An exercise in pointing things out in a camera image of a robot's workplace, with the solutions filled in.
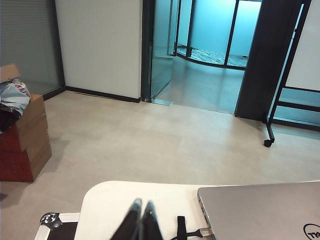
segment frosted glass panel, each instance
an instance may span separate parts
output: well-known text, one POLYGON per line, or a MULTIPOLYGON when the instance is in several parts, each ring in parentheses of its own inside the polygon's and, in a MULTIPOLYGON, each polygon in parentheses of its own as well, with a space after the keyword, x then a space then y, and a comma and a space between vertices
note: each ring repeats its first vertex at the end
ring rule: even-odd
POLYGON ((239 1, 230 49, 231 55, 249 56, 260 6, 261 2, 258 1, 239 1))
POLYGON ((192 0, 181 0, 178 44, 187 46, 192 0))
POLYGON ((191 47, 225 54, 236 0, 197 0, 191 47))

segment glass wall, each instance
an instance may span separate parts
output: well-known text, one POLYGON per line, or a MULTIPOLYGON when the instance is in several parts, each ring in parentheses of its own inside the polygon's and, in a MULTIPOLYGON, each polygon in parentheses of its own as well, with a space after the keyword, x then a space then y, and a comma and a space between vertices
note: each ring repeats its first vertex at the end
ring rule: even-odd
POLYGON ((190 47, 191 59, 244 69, 261 0, 197 0, 193 7, 191 0, 183 0, 181 4, 178 52, 186 57, 186 48, 190 47))
POLYGON ((62 68, 51 0, 1 0, 0 65, 16 64, 32 94, 61 87, 62 68))

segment black baseboard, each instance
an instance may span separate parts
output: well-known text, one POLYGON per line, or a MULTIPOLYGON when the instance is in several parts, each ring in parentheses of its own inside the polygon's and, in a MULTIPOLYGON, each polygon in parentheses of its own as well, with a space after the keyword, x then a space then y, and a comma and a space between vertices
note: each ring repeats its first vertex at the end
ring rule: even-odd
POLYGON ((43 95, 43 100, 48 100, 50 98, 53 98, 54 96, 57 96, 58 94, 61 94, 63 93, 64 91, 66 90, 66 87, 65 86, 62 86, 56 90, 53 90, 51 92, 48 92, 46 94, 43 95))
POLYGON ((76 92, 76 93, 88 94, 88 95, 104 97, 104 98, 108 98, 108 99, 120 100, 120 101, 124 101, 124 102, 131 102, 131 103, 140 103, 141 102, 141 97, 134 98, 134 97, 129 97, 129 96, 121 96, 121 95, 105 93, 105 92, 101 92, 101 91, 92 91, 92 90, 73 87, 73 86, 66 86, 65 89, 68 91, 76 92))

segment white wall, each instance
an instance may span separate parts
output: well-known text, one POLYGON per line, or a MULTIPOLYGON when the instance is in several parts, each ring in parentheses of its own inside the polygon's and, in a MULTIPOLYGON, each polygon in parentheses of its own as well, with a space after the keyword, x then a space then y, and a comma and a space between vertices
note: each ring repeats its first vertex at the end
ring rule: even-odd
POLYGON ((288 87, 320 91, 320 0, 312 0, 286 82, 288 87))
POLYGON ((141 0, 56 0, 67 86, 139 98, 141 0))

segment black metal frame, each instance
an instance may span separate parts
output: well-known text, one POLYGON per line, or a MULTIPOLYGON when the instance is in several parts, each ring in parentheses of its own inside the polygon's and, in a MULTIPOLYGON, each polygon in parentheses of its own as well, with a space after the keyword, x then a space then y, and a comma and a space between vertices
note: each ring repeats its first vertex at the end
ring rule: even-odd
POLYGON ((294 56, 295 56, 295 53, 296 53, 296 50, 298 47, 298 43, 300 40, 300 36, 302 34, 302 30, 303 30, 303 27, 304 27, 304 24, 305 24, 305 21, 307 18, 307 14, 308 14, 308 10, 309 10, 310 4, 311 4, 311 0, 305 0, 303 3, 304 3, 304 6, 303 6, 303 9, 301 12, 301 16, 300 16, 297 28, 295 30, 294 39, 292 41, 292 46, 291 46, 291 49, 290 49, 290 52, 288 55, 286 65, 284 67, 282 78, 280 80, 279 88, 276 92, 275 100, 274 100, 273 106, 271 108, 270 115, 268 115, 268 114, 266 115, 265 124, 266 124, 266 128, 267 128, 268 135, 269 135, 269 139, 266 139, 264 141, 264 146, 266 146, 266 147, 270 147, 272 145, 272 143, 275 142, 275 136, 274 136, 274 133, 272 130, 272 123, 278 123, 278 124, 283 124, 283 125, 287 125, 287 126, 291 126, 291 127, 320 131, 319 124, 304 123, 301 121, 296 121, 296 120, 291 120, 291 119, 284 120, 284 119, 275 117, 275 113, 276 113, 278 106, 320 112, 320 107, 317 107, 317 106, 311 106, 311 105, 305 105, 305 104, 299 104, 299 103, 293 103, 293 102, 286 102, 286 101, 280 100, 282 90, 286 89, 286 88, 287 89, 309 91, 309 92, 317 92, 317 93, 319 92, 317 90, 308 90, 308 89, 304 89, 304 88, 295 88, 295 87, 286 86, 289 72, 290 72, 290 69, 291 69, 291 66, 292 66, 292 63, 294 60, 294 56))

